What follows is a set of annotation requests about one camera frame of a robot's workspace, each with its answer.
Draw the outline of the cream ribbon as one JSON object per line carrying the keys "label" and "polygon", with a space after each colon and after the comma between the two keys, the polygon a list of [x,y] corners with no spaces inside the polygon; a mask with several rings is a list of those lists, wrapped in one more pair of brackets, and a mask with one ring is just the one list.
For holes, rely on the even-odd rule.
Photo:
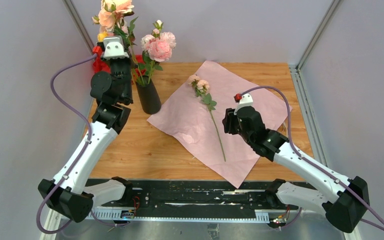
{"label": "cream ribbon", "polygon": [[286,122],[284,121],[281,126],[279,127],[279,130],[281,133],[283,133],[285,136],[288,135],[288,126]]}

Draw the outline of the yellow rose bunch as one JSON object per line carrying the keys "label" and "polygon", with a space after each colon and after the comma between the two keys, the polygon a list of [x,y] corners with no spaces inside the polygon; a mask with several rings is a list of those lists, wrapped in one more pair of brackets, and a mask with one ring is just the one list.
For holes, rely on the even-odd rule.
{"label": "yellow rose bunch", "polygon": [[108,33],[106,31],[104,32],[100,32],[98,35],[97,35],[97,41],[98,42],[103,42],[104,39],[108,36]]}

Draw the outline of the pink rose stem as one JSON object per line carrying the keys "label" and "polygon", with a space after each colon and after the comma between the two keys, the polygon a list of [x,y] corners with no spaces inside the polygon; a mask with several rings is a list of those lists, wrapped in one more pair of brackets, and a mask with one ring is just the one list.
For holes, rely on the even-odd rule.
{"label": "pink rose stem", "polygon": [[123,38],[123,42],[127,50],[129,51],[129,56],[131,59],[131,74],[132,79],[134,82],[136,82],[140,86],[144,86],[147,81],[144,80],[144,75],[146,73],[145,69],[145,62],[143,60],[143,57],[141,54],[136,54],[135,52],[135,21],[137,17],[134,18],[131,21],[125,20],[124,16],[121,15],[121,17],[118,20],[118,33],[121,33],[121,36]]}
{"label": "pink rose stem", "polygon": [[152,23],[154,29],[150,34],[141,38],[142,62],[138,63],[139,84],[147,86],[155,71],[162,71],[160,63],[168,61],[177,46],[176,36],[170,31],[163,31],[164,23],[156,20]]}

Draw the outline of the black vase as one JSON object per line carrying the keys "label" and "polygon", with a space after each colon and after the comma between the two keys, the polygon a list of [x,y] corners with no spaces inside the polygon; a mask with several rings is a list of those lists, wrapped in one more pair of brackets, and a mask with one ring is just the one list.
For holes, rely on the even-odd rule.
{"label": "black vase", "polygon": [[146,85],[136,83],[142,110],[149,115],[156,114],[162,107],[159,94],[153,81],[148,76],[143,76],[142,78]]}

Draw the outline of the peach rose stem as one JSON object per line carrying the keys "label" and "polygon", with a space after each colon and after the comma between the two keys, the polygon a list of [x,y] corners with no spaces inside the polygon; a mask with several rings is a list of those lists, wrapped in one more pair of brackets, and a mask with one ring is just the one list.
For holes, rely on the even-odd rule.
{"label": "peach rose stem", "polygon": [[132,0],[102,0],[100,11],[97,14],[99,17],[99,24],[97,24],[99,26],[99,33],[107,32],[108,37],[122,37],[121,33],[118,33],[119,19],[122,15],[125,20],[127,17],[133,16],[133,8]]}
{"label": "peach rose stem", "polygon": [[98,17],[97,15],[94,15],[94,16],[92,17],[92,22],[93,22],[94,25],[99,25],[99,24],[100,24],[100,19],[99,19],[99,17]]}
{"label": "peach rose stem", "polygon": [[200,78],[199,76],[193,74],[190,75],[187,79],[187,83],[193,88],[195,97],[200,100],[200,102],[206,107],[207,111],[210,114],[211,120],[214,124],[214,128],[217,134],[218,142],[222,152],[224,162],[227,161],[226,153],[224,150],[223,142],[220,136],[220,131],[217,126],[213,112],[216,110],[217,102],[213,100],[213,97],[210,93],[210,84],[208,81]]}

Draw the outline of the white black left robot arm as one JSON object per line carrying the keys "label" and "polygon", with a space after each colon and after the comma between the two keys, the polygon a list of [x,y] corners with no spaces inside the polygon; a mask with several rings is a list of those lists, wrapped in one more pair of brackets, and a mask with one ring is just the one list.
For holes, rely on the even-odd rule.
{"label": "white black left robot arm", "polygon": [[87,127],[87,133],[69,158],[64,167],[54,176],[52,180],[43,179],[38,190],[43,196],[36,213],[36,225],[44,233],[51,234],[41,224],[41,214],[44,206],[58,212],[76,223],[82,222],[90,212],[110,201],[117,202],[120,206],[129,206],[133,201],[133,193],[118,179],[111,179],[105,183],[94,185],[85,190],[89,176],[101,158],[104,150],[120,133],[120,129],[107,126],[98,120],[88,122],[86,117],[74,107],[63,100],[55,90],[54,82],[62,72],[92,61],[96,55],[63,67],[57,71],[50,80],[50,88],[53,95],[69,110],[80,117]]}

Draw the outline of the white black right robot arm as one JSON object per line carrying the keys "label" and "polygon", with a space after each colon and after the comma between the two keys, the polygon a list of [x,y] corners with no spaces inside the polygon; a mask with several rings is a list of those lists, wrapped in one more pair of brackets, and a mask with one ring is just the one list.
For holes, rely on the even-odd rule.
{"label": "white black right robot arm", "polygon": [[259,156],[280,164],[306,180],[312,188],[300,187],[284,179],[275,179],[265,190],[266,204],[301,207],[325,216],[344,233],[352,233],[370,204],[367,182],[337,173],[317,162],[280,132],[265,127],[252,106],[228,108],[222,120],[224,132],[240,135]]}

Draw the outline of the red crumpled cloth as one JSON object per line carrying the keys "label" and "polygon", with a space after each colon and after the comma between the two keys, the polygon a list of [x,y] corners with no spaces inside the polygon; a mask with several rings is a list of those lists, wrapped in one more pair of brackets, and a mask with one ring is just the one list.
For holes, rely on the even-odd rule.
{"label": "red crumpled cloth", "polygon": [[[135,55],[135,57],[136,57],[136,60],[138,63],[141,63],[141,64],[145,63],[142,55]],[[105,63],[104,61],[102,61],[100,58],[95,59],[95,61],[92,64],[92,68],[93,68],[95,73],[101,72],[101,71],[104,71],[107,73],[111,72],[109,65],[107,63]],[[137,76],[142,76],[142,75],[145,75],[145,73],[146,73],[145,68],[139,69],[138,67],[135,67],[134,70],[135,70]]]}

